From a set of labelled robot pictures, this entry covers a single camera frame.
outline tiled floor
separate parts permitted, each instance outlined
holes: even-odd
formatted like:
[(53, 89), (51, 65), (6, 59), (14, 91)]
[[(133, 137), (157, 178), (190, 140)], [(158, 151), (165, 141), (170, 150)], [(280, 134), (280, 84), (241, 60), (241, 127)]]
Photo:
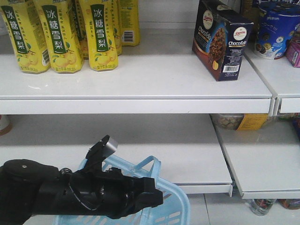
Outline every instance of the tiled floor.
[[(188, 195), (191, 203), (190, 225), (299, 225), (300, 210), (286, 210), (275, 203), (263, 217), (251, 212), (238, 194)], [(54, 216), (34, 216), (24, 225), (52, 225)]]

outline blue cookie tin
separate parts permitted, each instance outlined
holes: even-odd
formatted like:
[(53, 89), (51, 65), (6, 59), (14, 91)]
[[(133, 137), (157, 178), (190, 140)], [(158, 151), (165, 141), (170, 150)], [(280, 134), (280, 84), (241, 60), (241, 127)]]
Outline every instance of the blue cookie tin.
[(300, 25), (300, 6), (286, 2), (259, 5), (260, 19), (254, 52), (265, 59), (284, 56), (287, 46)]

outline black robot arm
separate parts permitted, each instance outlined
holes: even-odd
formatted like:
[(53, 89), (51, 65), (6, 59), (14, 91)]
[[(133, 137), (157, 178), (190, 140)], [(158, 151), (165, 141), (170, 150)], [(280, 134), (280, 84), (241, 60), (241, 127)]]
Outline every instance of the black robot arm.
[(22, 225), (31, 215), (105, 215), (125, 217), (163, 203), (153, 178), (124, 176), (118, 168), (102, 171), (116, 150), (108, 135), (86, 155), (83, 169), (15, 159), (0, 167), (0, 225)]

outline can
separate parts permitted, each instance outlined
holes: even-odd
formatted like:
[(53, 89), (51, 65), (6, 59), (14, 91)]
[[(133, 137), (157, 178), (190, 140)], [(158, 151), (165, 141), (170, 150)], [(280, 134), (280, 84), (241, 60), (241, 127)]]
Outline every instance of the can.
[(300, 25), (300, 6), (286, 2), (259, 5), (260, 18), (254, 52), (265, 59), (285, 55), (288, 44)]
[(270, 211), (276, 200), (277, 199), (252, 199), (250, 209), (254, 214), (264, 216)]

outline product packaging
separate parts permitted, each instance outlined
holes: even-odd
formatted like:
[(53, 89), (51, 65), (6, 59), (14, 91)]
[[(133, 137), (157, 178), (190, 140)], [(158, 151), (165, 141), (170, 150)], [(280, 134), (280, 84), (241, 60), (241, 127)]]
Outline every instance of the product packaging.
[(264, 2), (287, 2), (287, 3), (298, 3), (299, 0), (242, 0), (241, 15), (254, 22), (252, 33), (249, 40), (255, 40), (258, 31), (259, 22), (259, 4)]
[(288, 210), (300, 209), (300, 199), (278, 199), (278, 201)]
[(275, 202), (276, 199), (252, 199), (250, 209), (254, 214), (264, 216), (270, 211)]
[(294, 36), (286, 50), (285, 56), (293, 67), (300, 68), (300, 33)]
[(8, 34), (8, 30), (5, 26), (2, 16), (0, 16), (0, 36)]
[(79, 0), (71, 0), (73, 18), (76, 27), (77, 37), (85, 60), (89, 59), (88, 39), (86, 37), (83, 13), (79, 4)]
[(292, 124), (295, 128), (296, 134), (297, 134), (297, 136), (299, 138), (299, 141), (300, 141), (300, 118), (293, 120)]
[(0, 136), (7, 134), (12, 127), (9, 117), (7, 115), (0, 115)]
[(266, 113), (218, 113), (210, 116), (215, 125), (229, 130), (259, 130), (277, 121), (277, 117), (269, 117)]
[(117, 54), (122, 54), (122, 42), (121, 42), (121, 30), (120, 30), (120, 0), (112, 0), (112, 24), (113, 24), (113, 36), (116, 44)]
[(83, 66), (71, 0), (34, 0), (49, 50), (51, 67), (57, 73), (75, 73)]
[(265, 59), (280, 59), (300, 23), (300, 6), (265, 2), (259, 5), (259, 9), (259, 30), (254, 52)]
[(122, 45), (136, 46), (140, 43), (138, 0), (119, 1)]
[(253, 23), (219, 0), (201, 0), (193, 51), (217, 81), (237, 80)]
[(41, 22), (32, 0), (0, 0), (0, 12), (22, 72), (39, 74), (50, 68)]
[(112, 70), (118, 66), (113, 36), (112, 0), (79, 0), (89, 44), (90, 67), (96, 71)]

